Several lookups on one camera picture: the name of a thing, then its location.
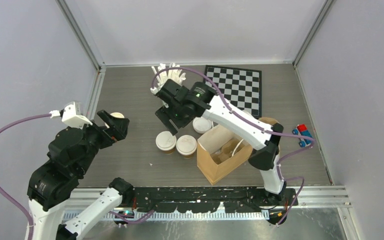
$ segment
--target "toy car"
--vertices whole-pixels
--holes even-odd
[[[294,128],[292,130],[292,133],[294,135],[301,135],[301,136],[306,136],[306,137],[312,138],[312,136],[311,136],[310,132],[308,131],[308,129],[307,129],[305,124],[300,124],[300,125],[296,126],[296,128]],[[311,144],[310,140],[302,139],[302,138],[300,138],[300,140],[301,141],[299,141],[299,146],[301,148],[305,148],[305,147],[307,147],[308,145]]]

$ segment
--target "wall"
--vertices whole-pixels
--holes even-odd
[[[0,0],[0,128],[15,120],[87,103],[96,77],[55,1]],[[0,184],[24,206],[32,172],[65,126],[39,119],[0,135]],[[0,195],[0,239],[24,239],[25,216]]]
[[[107,65],[291,62],[324,2],[68,1]]]
[[[333,179],[384,239],[384,1],[336,1],[298,70]]]

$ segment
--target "brown box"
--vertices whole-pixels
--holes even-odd
[[[231,156],[241,139],[221,125],[215,126],[198,138],[197,166],[211,185],[220,181],[250,157],[253,148],[245,141],[242,141],[235,154]]]

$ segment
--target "checkerboard pattern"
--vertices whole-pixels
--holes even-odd
[[[205,75],[217,84],[231,104],[246,110],[255,118],[261,117],[261,71],[207,65]]]

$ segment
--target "gray wooden tabletop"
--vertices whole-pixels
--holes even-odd
[[[262,115],[277,119],[284,132],[291,133],[298,124],[306,124],[314,136],[298,79],[291,64],[230,65],[262,71]],[[191,66],[204,72],[205,66]],[[150,92],[154,73],[150,67],[107,68],[97,110],[120,112],[130,119],[125,140],[102,149],[95,157],[80,187],[106,187],[114,178],[121,177],[137,187],[210,186],[197,167],[196,156],[185,159],[179,153],[162,153],[155,145],[155,137],[165,126],[155,116],[161,101]],[[191,87],[202,78],[186,73],[183,85]],[[100,125],[102,121],[95,117]],[[192,123],[176,135],[199,138]],[[299,149],[299,140],[283,137],[281,155]],[[306,185],[329,185],[329,178],[317,147],[294,155],[281,166],[285,178],[303,176]],[[262,186],[260,172],[248,162],[242,164],[217,186]],[[300,185],[290,182],[289,185]]]

